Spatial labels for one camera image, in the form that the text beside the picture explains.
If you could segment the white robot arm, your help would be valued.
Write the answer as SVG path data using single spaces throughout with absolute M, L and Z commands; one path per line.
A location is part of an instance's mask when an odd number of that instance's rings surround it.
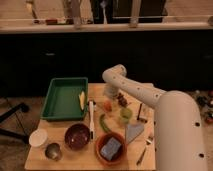
M 154 110 L 156 171 L 208 171 L 199 107 L 188 94 L 165 91 L 126 77 L 118 64 L 106 69 L 105 94 L 122 90 Z

